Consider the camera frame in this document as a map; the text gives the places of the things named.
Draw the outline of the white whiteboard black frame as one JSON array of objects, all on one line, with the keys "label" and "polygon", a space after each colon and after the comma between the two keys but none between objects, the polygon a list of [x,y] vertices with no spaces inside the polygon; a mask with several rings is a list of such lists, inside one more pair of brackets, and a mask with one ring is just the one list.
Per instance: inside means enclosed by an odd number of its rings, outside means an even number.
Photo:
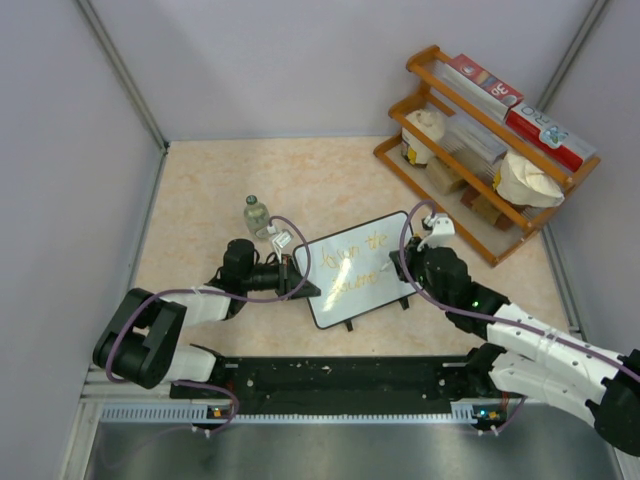
[{"label": "white whiteboard black frame", "polygon": [[397,211],[320,239],[293,251],[299,270],[320,288],[308,300],[317,328],[328,329],[415,293],[395,269],[380,272],[398,248],[408,213]]}]

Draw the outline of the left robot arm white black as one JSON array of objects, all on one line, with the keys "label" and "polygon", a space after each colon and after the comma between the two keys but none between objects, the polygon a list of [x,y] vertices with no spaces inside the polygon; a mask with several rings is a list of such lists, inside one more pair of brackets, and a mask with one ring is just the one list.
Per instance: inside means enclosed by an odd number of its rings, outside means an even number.
[{"label": "left robot arm white black", "polygon": [[252,241],[234,239],[214,277],[200,287],[159,294],[129,290],[94,347],[93,363],[112,381],[145,389],[191,381],[203,395],[216,396],[227,382],[225,370],[216,366],[221,356],[206,347],[180,346],[181,331],[234,318],[251,301],[247,294],[260,291],[274,292],[278,301],[321,295],[292,256],[273,254],[261,262]]}]

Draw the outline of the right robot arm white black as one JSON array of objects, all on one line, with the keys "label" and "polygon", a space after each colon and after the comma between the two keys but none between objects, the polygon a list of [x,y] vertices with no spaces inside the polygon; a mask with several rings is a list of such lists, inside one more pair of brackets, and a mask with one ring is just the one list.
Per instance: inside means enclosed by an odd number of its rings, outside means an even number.
[{"label": "right robot arm white black", "polygon": [[413,236],[390,252],[398,278],[444,311],[458,329],[484,343],[466,380],[476,394],[496,389],[584,421],[616,449],[639,454],[639,352],[579,341],[474,281],[449,247]]}]

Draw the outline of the clear glass bottle green cap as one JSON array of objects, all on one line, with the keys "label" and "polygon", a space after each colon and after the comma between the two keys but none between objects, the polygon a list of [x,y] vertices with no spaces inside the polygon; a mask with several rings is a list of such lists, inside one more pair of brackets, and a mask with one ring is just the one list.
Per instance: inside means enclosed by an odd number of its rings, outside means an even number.
[{"label": "clear glass bottle green cap", "polygon": [[263,240],[269,236],[270,213],[266,205],[255,195],[246,197],[244,220],[249,232],[257,239]]}]

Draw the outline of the tan sponge block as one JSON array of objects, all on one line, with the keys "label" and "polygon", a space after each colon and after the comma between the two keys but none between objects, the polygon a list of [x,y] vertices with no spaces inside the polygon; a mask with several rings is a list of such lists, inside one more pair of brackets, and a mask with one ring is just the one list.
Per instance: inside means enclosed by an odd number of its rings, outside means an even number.
[{"label": "tan sponge block", "polygon": [[425,172],[436,190],[443,195],[457,192],[467,185],[463,177],[436,157],[429,161]]}]

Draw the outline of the orange wooden shelf rack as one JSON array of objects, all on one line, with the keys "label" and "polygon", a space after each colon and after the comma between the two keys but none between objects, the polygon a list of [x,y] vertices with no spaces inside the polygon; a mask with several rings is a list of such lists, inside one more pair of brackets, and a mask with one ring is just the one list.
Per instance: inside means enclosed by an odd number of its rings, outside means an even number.
[{"label": "orange wooden shelf rack", "polygon": [[551,220],[597,151],[464,54],[431,46],[406,68],[419,83],[389,109],[400,129],[374,154],[495,266]]}]

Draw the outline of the brown block on shelf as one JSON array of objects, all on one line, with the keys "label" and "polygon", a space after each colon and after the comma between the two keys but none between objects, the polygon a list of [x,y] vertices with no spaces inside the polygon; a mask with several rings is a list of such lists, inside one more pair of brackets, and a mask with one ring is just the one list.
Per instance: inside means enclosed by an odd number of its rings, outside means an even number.
[{"label": "brown block on shelf", "polygon": [[466,187],[460,202],[466,208],[477,214],[486,223],[498,230],[506,231],[514,225],[514,222],[509,217],[497,209],[487,198],[481,195],[472,186]]}]

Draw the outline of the grey white box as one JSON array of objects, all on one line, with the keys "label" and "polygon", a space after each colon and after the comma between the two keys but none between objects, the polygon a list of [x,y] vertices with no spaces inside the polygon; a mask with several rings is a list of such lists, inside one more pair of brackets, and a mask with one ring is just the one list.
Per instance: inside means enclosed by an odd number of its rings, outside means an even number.
[{"label": "grey white box", "polygon": [[494,166],[507,153],[507,146],[475,120],[454,114],[446,119],[445,126],[442,146],[447,145],[454,152],[471,152],[487,166]]}]

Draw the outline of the white cup paper cover right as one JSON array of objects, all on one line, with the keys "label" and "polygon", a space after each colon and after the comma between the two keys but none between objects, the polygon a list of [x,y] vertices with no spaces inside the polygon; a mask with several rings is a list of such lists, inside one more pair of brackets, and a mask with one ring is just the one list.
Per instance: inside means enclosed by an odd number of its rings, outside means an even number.
[{"label": "white cup paper cover right", "polygon": [[519,206],[552,208],[565,199],[561,188],[549,175],[511,150],[500,163],[493,188],[504,200]]}]

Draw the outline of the red white foil box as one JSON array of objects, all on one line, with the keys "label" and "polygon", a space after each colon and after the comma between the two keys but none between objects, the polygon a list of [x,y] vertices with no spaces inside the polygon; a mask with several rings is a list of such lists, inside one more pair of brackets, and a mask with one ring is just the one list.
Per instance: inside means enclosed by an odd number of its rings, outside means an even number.
[{"label": "red white foil box", "polygon": [[502,121],[524,95],[464,54],[444,64],[443,78],[479,108]]}]

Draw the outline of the red white wrap box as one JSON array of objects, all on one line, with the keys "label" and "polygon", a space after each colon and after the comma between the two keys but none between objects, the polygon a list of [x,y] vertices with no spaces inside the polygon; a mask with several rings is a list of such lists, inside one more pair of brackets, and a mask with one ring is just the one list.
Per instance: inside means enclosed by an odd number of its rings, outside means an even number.
[{"label": "red white wrap box", "polygon": [[523,102],[509,110],[505,123],[570,172],[577,172],[596,156],[595,147]]}]

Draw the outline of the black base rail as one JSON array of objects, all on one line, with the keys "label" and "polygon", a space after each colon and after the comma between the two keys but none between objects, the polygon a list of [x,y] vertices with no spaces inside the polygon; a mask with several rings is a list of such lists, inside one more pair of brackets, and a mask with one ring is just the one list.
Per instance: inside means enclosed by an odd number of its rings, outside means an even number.
[{"label": "black base rail", "polygon": [[219,356],[202,387],[173,386],[169,396],[235,396],[249,416],[447,413],[462,399],[508,397],[469,356]]}]

